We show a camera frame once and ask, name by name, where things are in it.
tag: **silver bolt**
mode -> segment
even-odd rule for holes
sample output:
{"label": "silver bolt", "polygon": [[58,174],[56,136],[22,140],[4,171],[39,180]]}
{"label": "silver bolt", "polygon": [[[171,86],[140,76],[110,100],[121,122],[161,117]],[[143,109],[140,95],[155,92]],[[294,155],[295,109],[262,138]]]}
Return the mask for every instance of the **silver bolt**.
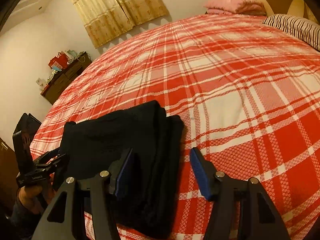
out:
{"label": "silver bolt", "polygon": [[109,171],[101,171],[100,172],[100,176],[103,177],[103,178],[107,177],[108,175],[109,175]]}
{"label": "silver bolt", "polygon": [[258,180],[257,178],[251,178],[251,179],[250,179],[250,182],[251,182],[252,184],[258,184],[259,180]]}
{"label": "silver bolt", "polygon": [[73,177],[69,177],[69,178],[66,179],[66,182],[67,182],[68,184],[71,184],[71,183],[73,183],[74,181],[75,181],[75,179],[74,179]]}
{"label": "silver bolt", "polygon": [[223,178],[224,177],[224,172],[223,171],[217,171],[216,172],[216,176],[218,177],[218,178]]}

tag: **sleeve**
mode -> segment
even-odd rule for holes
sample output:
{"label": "sleeve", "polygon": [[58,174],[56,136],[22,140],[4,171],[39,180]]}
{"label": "sleeve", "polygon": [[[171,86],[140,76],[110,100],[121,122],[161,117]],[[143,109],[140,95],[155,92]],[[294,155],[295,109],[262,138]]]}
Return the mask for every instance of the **sleeve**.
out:
{"label": "sleeve", "polygon": [[40,221],[41,215],[35,215],[26,209],[16,197],[16,203],[13,206],[11,224],[15,227],[16,233],[22,240],[30,240]]}

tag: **wooden nightstand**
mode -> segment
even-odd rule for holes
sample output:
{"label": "wooden nightstand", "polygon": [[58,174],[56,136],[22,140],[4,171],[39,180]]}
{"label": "wooden nightstand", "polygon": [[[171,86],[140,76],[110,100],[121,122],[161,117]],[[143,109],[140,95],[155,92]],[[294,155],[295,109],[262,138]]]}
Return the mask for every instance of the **wooden nightstand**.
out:
{"label": "wooden nightstand", "polygon": [[75,59],[68,68],[58,72],[44,88],[41,95],[45,97],[52,105],[57,101],[62,92],[71,84],[77,76],[91,64],[91,60],[86,52],[78,59]]}

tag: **red and white plaid blanket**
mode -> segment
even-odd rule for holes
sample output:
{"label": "red and white plaid blanket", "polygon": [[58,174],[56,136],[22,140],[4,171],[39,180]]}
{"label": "red and white plaid blanket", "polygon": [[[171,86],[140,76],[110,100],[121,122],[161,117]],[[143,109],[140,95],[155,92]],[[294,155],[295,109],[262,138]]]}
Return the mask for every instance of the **red and white plaid blanket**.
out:
{"label": "red and white plaid blanket", "polygon": [[[209,220],[212,203],[188,157],[195,146],[229,176],[257,177],[291,238],[302,239],[320,213],[320,53],[262,19],[200,15],[109,49],[53,105],[33,157],[60,145],[67,121],[155,99],[186,127],[171,239],[201,240]],[[93,239],[88,214],[86,226]],[[145,239],[120,225],[119,233]]]}

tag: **human hand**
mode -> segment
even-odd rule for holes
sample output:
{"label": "human hand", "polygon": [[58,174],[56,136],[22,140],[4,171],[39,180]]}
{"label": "human hand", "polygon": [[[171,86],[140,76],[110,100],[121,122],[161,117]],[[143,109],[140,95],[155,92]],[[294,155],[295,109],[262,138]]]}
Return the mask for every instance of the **human hand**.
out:
{"label": "human hand", "polygon": [[[21,204],[31,211],[33,214],[39,214],[41,212],[42,207],[38,201],[35,201],[35,197],[39,195],[43,190],[41,185],[34,186],[24,186],[20,189],[18,197]],[[51,183],[48,181],[47,190],[44,194],[44,198],[48,204],[50,204],[51,200],[54,197],[54,191]]]}

